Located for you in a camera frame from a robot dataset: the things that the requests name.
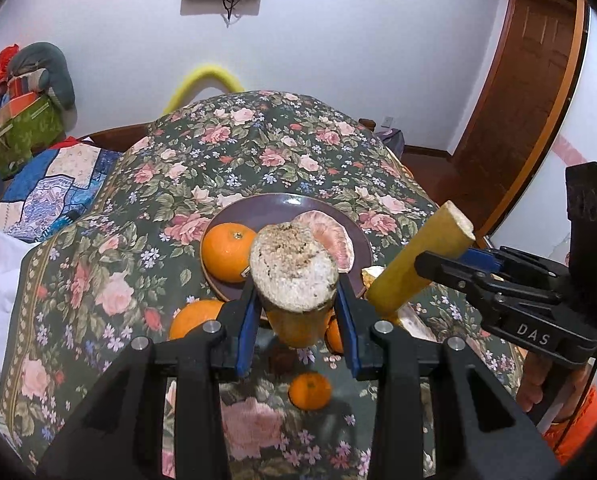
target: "grapefruit segment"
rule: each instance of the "grapefruit segment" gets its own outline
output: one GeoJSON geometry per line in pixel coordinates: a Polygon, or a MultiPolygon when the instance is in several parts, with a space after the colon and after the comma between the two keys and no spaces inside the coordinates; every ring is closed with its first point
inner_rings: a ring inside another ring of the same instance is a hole
{"type": "Polygon", "coordinates": [[[314,238],[335,259],[339,272],[350,272],[354,265],[354,246],[345,227],[318,210],[301,213],[292,222],[308,226],[314,238]]]}

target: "blue patchwork quilt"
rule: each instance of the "blue patchwork quilt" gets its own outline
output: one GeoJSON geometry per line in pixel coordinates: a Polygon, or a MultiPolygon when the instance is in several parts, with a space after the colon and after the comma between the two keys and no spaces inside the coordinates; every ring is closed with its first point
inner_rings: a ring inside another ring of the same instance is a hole
{"type": "Polygon", "coordinates": [[[89,208],[120,153],[88,144],[45,150],[11,182],[0,203],[0,230],[41,242],[89,208]]]}

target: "yellow stick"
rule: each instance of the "yellow stick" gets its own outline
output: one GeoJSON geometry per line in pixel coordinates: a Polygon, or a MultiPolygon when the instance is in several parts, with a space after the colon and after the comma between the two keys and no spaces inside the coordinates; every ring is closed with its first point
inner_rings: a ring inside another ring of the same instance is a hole
{"type": "Polygon", "coordinates": [[[450,201],[434,213],[374,280],[365,297],[381,317],[392,316],[399,307],[421,292],[430,280],[416,274],[415,259],[423,251],[458,258],[475,241],[472,222],[450,201]]]}
{"type": "Polygon", "coordinates": [[[181,86],[174,92],[174,95],[168,102],[165,110],[163,110],[163,113],[170,114],[177,108],[185,105],[184,98],[196,84],[205,78],[217,79],[232,93],[244,91],[243,86],[238,82],[238,79],[224,68],[221,68],[218,65],[203,65],[185,78],[181,86]]]}

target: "blue gripper pad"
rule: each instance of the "blue gripper pad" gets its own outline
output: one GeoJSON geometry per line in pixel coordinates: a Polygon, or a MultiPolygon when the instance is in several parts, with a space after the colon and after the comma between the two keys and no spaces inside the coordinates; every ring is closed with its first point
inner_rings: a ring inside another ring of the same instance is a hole
{"type": "Polygon", "coordinates": [[[479,249],[468,249],[461,255],[459,261],[464,265],[476,267],[487,273],[496,273],[501,270],[501,263],[493,254],[479,249]]]}
{"type": "Polygon", "coordinates": [[[258,298],[253,292],[250,301],[247,304],[245,318],[241,325],[241,332],[238,335],[238,354],[236,356],[236,374],[239,378],[247,375],[252,367],[254,358],[254,344],[256,342],[256,333],[258,332],[261,309],[256,308],[258,298]]]}
{"type": "Polygon", "coordinates": [[[352,372],[352,377],[357,378],[361,370],[361,361],[359,359],[359,346],[356,337],[354,321],[350,314],[350,309],[343,293],[341,282],[336,285],[336,304],[335,313],[339,324],[339,331],[343,340],[343,356],[345,364],[352,372]]]}

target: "floral tablecloth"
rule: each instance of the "floral tablecloth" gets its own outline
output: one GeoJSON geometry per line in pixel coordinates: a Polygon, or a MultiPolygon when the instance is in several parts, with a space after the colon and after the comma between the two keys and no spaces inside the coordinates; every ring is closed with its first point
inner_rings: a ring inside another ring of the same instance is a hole
{"type": "MultiPolygon", "coordinates": [[[[246,92],[210,98],[163,117],[105,181],[90,214],[41,244],[23,264],[0,406],[22,460],[34,468],[70,411],[134,336],[160,341],[185,304],[213,297],[198,242],[223,206],[264,192],[332,203],[358,222],[376,264],[389,262],[436,209],[381,142],[309,96],[246,92]]],[[[480,330],[479,314],[453,290],[431,286],[413,301],[439,340],[461,335],[513,392],[519,357],[480,330]]],[[[247,380],[221,388],[236,480],[364,477],[377,388],[355,383],[321,343],[296,365],[326,374],[333,400],[296,409],[296,374],[268,370],[272,333],[259,330],[247,380]]],[[[168,390],[163,470],[174,474],[168,390]]],[[[427,474],[434,469],[425,422],[427,474]]]]}

